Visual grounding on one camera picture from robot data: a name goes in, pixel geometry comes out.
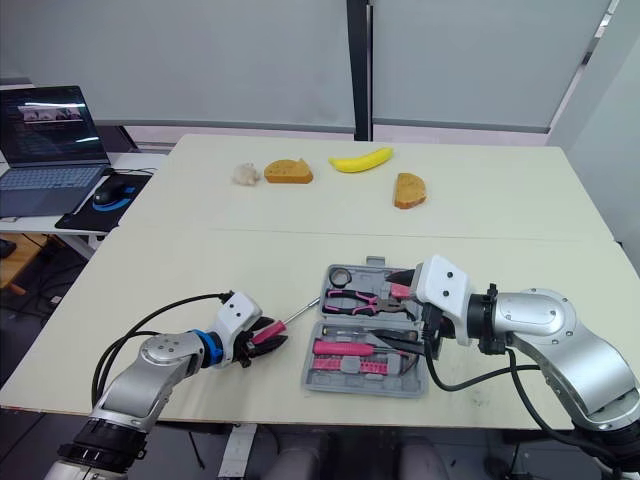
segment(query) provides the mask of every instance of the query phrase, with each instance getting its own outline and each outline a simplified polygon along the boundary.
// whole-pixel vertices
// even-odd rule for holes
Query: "laptop keyboard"
[[[12,168],[0,178],[0,190],[82,188],[102,168]]]

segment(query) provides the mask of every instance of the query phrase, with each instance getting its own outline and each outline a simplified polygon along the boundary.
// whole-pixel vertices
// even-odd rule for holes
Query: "robotic arm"
[[[620,353],[580,322],[567,298],[536,288],[499,293],[494,284],[477,294],[469,276],[441,256],[388,280],[410,284],[412,298],[424,305],[425,355],[437,358],[443,337],[465,346],[477,339],[487,355],[517,348],[540,366],[574,435],[609,455],[587,453],[610,468],[640,470],[638,381]]]
[[[218,310],[209,332],[160,334],[146,340],[138,357],[111,383],[73,443],[58,450],[45,480],[124,480],[145,455],[146,436],[169,401],[173,387],[201,368],[243,367],[278,348],[284,336],[251,343],[253,331],[272,320],[248,296],[235,293]]]

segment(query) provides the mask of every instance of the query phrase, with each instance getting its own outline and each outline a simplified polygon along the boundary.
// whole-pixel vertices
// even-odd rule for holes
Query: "mouse pad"
[[[150,175],[111,175],[100,186],[109,188],[121,183],[125,184],[121,198],[106,205],[96,205],[93,196],[89,198],[76,214],[67,213],[56,223],[56,228],[71,228],[74,230],[93,230],[110,232],[118,225],[122,214],[129,208],[133,199],[147,184]]]

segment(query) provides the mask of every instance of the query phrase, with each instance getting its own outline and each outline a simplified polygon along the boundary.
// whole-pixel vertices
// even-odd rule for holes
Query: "tool kit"
[[[400,352],[376,336],[420,340],[420,305],[409,299],[407,287],[386,280],[398,270],[386,267],[382,257],[367,257],[367,265],[328,268],[321,319],[305,359],[306,388],[404,398],[424,394],[424,357]]]

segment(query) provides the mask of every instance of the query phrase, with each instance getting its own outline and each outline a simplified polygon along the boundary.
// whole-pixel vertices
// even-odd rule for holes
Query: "laptop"
[[[72,212],[109,159],[80,87],[0,91],[0,217]]]

